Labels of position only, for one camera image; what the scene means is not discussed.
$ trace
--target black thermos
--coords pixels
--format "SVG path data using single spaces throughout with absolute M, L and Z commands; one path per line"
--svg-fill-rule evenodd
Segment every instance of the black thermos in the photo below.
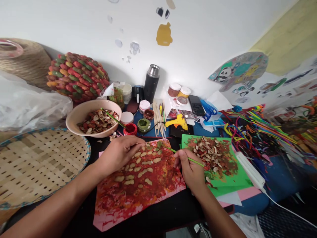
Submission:
M 150 103 L 153 102 L 156 87 L 159 82 L 159 67 L 151 64 L 148 72 L 146 73 L 144 85 L 144 98 Z

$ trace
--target woven basket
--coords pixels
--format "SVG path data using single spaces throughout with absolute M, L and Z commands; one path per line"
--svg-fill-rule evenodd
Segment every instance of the woven basket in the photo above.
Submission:
M 44 48 L 34 41 L 17 38 L 4 39 L 21 45 L 23 54 L 13 59 L 0 59 L 0 69 L 24 79 L 30 85 L 50 91 L 50 87 L 46 85 L 46 75 L 51 65 L 51 59 Z M 0 45 L 0 51 L 14 49 L 15 47 L 11 45 Z
M 0 210 L 43 200 L 78 175 L 90 158 L 85 137 L 66 128 L 31 131 L 0 144 Z

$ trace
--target beige bowl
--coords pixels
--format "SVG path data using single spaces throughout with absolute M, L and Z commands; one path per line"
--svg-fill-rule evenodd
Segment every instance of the beige bowl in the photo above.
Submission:
M 84 102 L 84 103 L 76 106 L 66 118 L 67 128 L 72 133 L 74 133 L 76 135 L 80 135 L 80 136 L 91 136 L 91 137 L 95 137 L 95 138 L 104 138 L 104 137 L 112 135 L 117 130 L 118 125 L 119 125 L 118 123 L 116 123 L 113 127 L 111 127 L 110 129 L 108 129 L 106 131 L 103 131 L 103 132 L 100 132 L 97 134 L 89 134 L 89 135 L 83 133 L 79 129 L 79 126 L 77 126 L 77 123 L 85 121 L 88 113 L 95 111 L 95 110 L 98 110 L 101 107 L 103 109 L 115 111 L 118 114 L 119 121 L 120 121 L 122 111 L 121 111 L 121 108 L 119 107 L 119 105 L 112 102 L 112 101 L 109 101 L 109 100 L 98 99 L 98 100 L 87 101 L 87 102 Z

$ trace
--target glue gun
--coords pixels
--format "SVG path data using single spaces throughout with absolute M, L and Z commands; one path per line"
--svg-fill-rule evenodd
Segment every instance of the glue gun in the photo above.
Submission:
M 173 125 L 173 124 L 175 125 L 175 128 L 177 128 L 178 125 L 181 125 L 184 130 L 188 131 L 187 123 L 185 119 L 183 118 L 182 114 L 178 114 L 175 120 L 166 122 L 165 126 L 169 127 L 170 125 Z

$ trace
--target smartphone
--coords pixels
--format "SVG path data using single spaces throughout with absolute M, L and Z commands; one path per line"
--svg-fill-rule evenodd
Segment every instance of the smartphone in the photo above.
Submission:
M 204 116 L 206 113 L 201 105 L 200 99 L 197 96 L 189 95 L 192 111 L 197 116 Z

